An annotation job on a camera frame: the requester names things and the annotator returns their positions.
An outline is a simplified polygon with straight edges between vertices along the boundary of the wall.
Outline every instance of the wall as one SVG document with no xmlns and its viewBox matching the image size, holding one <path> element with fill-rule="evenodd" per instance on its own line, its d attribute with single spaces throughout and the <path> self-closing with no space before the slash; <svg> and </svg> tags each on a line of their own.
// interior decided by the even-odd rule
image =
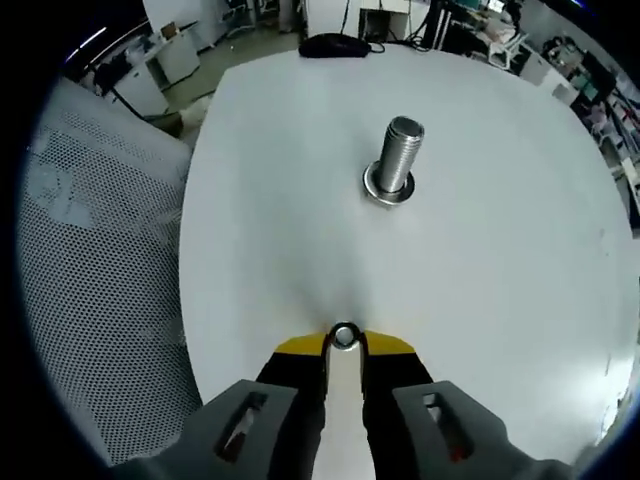
<svg viewBox="0 0 640 480">
<path fill-rule="evenodd" d="M 154 31 L 171 22 L 185 25 L 200 19 L 200 0 L 142 0 Z"/>
<path fill-rule="evenodd" d="M 215 43 L 228 31 L 222 14 L 228 10 L 225 0 L 143 0 L 154 31 L 171 22 L 178 26 L 199 22 L 197 33 L 204 44 Z"/>
<path fill-rule="evenodd" d="M 319 33 L 340 31 L 347 0 L 307 0 L 306 3 L 310 37 Z M 351 0 L 344 28 L 344 33 L 353 37 L 358 36 L 360 3 L 360 0 Z"/>
<path fill-rule="evenodd" d="M 540 0 L 524 2 L 520 27 L 529 34 L 527 42 L 537 48 L 542 48 L 545 41 L 556 35 L 568 35 L 581 49 L 591 52 L 602 65 L 622 71 L 620 65 L 598 42 Z"/>
<path fill-rule="evenodd" d="M 389 8 L 387 3 L 384 4 L 385 8 Z M 419 32 L 416 32 L 418 27 L 422 25 L 422 22 L 427 16 L 429 12 L 429 3 L 421 2 L 421 1 L 412 1 L 411 3 L 401 0 L 400 8 L 397 12 L 391 15 L 391 21 L 389 24 L 389 29 L 394 33 L 394 35 L 398 38 L 407 38 L 412 33 L 416 33 L 419 36 L 424 35 L 423 26 Z"/>
</svg>

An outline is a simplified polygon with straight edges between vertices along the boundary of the black object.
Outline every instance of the black object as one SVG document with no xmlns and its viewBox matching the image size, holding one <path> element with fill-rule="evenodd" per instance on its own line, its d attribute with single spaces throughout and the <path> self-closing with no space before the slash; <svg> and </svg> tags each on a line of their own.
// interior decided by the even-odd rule
<svg viewBox="0 0 640 480">
<path fill-rule="evenodd" d="M 633 207 L 633 196 L 638 195 L 638 188 L 631 188 L 629 182 L 627 182 L 627 191 L 629 192 L 629 224 L 631 225 L 631 230 L 640 230 L 640 212 L 636 208 Z"/>
<path fill-rule="evenodd" d="M 556 47 L 562 45 L 562 37 L 556 36 L 542 44 L 542 58 L 549 60 L 549 53 Z"/>
<path fill-rule="evenodd" d="M 516 27 L 516 35 L 520 33 L 520 20 L 522 20 L 522 4 L 517 0 L 508 0 L 504 6 L 506 11 L 513 22 L 513 26 Z"/>
<path fill-rule="evenodd" d="M 140 120 L 144 120 L 144 117 L 142 115 L 140 115 L 140 113 L 138 113 L 138 111 L 133 108 L 133 106 L 131 106 L 131 104 L 129 102 L 127 102 L 127 100 L 120 95 L 120 92 L 118 92 L 115 88 L 112 88 L 111 91 L 113 92 L 113 95 L 120 100 L 120 102 L 122 102 L 122 104 L 127 107 L 127 109 L 133 113 L 136 117 L 138 117 Z"/>
<path fill-rule="evenodd" d="M 247 7 L 246 0 L 225 0 L 225 3 L 231 9 L 240 8 L 240 7 Z"/>
<path fill-rule="evenodd" d="M 342 33 L 321 33 L 303 41 L 298 52 L 306 58 L 364 58 L 371 52 L 371 46 Z"/>
<path fill-rule="evenodd" d="M 447 3 L 446 0 L 435 0 L 431 2 L 425 19 L 427 25 L 424 30 L 424 36 L 422 37 L 423 48 L 437 48 L 442 29 L 443 11 L 446 11 Z"/>
<path fill-rule="evenodd" d="M 607 70 L 591 52 L 584 54 L 582 66 L 591 75 L 591 84 L 597 90 L 595 97 L 590 100 L 593 104 L 604 101 L 616 86 L 615 75 Z"/>
<path fill-rule="evenodd" d="M 100 87 L 102 96 L 111 91 L 118 81 L 131 70 L 124 52 L 119 53 L 109 62 L 102 63 L 96 68 L 93 84 Z"/>
<path fill-rule="evenodd" d="M 385 42 L 390 29 L 391 13 L 383 10 L 360 10 L 358 38 L 367 42 Z"/>
<path fill-rule="evenodd" d="M 456 55 L 468 55 L 472 52 L 485 52 L 487 45 L 460 25 L 452 25 L 442 43 L 442 51 Z"/>
</svg>

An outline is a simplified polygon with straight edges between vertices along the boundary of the white tabletop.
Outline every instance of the white tabletop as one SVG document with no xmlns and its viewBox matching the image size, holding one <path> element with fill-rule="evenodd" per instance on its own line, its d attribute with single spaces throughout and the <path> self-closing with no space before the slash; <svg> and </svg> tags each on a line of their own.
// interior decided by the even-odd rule
<svg viewBox="0 0 640 480">
<path fill-rule="evenodd" d="M 426 137 L 413 197 L 388 211 L 362 173 L 396 115 Z M 409 341 L 525 452 L 573 461 L 628 382 L 631 249 L 595 143 L 533 85 L 399 46 L 267 57 L 225 73 L 193 155 L 180 244 L 193 372 L 207 401 L 285 339 L 353 320 Z"/>
</svg>

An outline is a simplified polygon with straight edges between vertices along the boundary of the chair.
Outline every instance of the chair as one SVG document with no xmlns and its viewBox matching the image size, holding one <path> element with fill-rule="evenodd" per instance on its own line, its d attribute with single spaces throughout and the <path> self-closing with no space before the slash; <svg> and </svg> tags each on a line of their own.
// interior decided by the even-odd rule
<svg viewBox="0 0 640 480">
<path fill-rule="evenodd" d="M 518 33 L 505 43 L 491 42 L 487 61 L 501 70 L 509 70 L 511 68 L 511 60 L 518 54 L 520 45 L 528 36 L 527 33 Z"/>
<path fill-rule="evenodd" d="M 62 79 L 26 152 L 17 267 L 50 384 L 108 464 L 167 446 L 202 404 L 182 331 L 187 145 Z"/>
</svg>

